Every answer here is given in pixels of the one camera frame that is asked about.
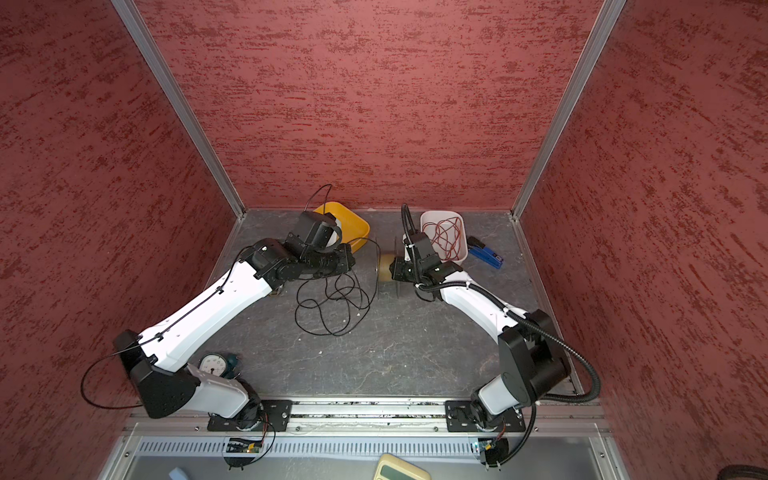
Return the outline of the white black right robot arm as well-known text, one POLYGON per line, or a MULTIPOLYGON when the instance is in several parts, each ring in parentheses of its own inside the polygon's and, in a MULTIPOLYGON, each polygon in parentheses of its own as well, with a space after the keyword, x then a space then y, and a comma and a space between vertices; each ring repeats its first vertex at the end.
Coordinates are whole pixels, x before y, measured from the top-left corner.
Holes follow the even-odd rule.
POLYGON ((422 270, 397 256, 389 272, 394 281, 411 283, 457 308, 495 341, 500 373, 471 396, 471 416, 478 426, 498 425, 507 411, 535 404, 570 376, 567 355, 554 340, 556 329, 544 311, 525 311, 499 299, 452 262, 422 270))

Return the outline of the grey perforated cable spool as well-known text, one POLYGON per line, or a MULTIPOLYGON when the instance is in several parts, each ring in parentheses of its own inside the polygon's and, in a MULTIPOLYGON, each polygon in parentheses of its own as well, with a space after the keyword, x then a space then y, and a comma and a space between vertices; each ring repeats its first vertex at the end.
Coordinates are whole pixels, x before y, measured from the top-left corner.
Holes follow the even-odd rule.
POLYGON ((382 253, 378 261, 377 269, 377 292, 388 298, 398 298, 399 283, 392 277, 390 266, 394 263, 396 254, 393 252, 382 253))

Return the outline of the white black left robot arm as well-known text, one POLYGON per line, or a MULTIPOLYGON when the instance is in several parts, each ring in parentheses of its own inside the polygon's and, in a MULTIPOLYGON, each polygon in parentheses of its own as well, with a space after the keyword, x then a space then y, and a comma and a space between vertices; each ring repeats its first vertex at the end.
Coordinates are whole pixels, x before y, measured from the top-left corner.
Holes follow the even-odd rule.
POLYGON ((315 248, 263 239, 244 248, 215 284, 174 314, 140 333, 121 333, 114 345, 147 415, 160 419, 194 411, 226 419, 255 416, 257 394, 235 379, 190 364, 190 358, 243 310, 282 285, 341 275, 354 264, 347 243, 315 248))

